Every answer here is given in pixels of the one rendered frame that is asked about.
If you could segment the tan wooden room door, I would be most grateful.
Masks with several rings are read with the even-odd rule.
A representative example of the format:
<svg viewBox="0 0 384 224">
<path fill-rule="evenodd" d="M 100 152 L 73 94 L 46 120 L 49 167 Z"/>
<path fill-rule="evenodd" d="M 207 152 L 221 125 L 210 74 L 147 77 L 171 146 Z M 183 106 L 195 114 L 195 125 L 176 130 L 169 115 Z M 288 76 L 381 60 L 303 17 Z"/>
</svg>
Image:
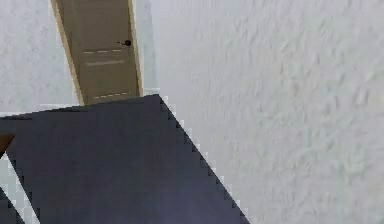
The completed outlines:
<svg viewBox="0 0 384 224">
<path fill-rule="evenodd" d="M 142 95 L 132 0 L 50 0 L 82 105 Z M 130 40 L 131 46 L 118 41 Z"/>
</svg>

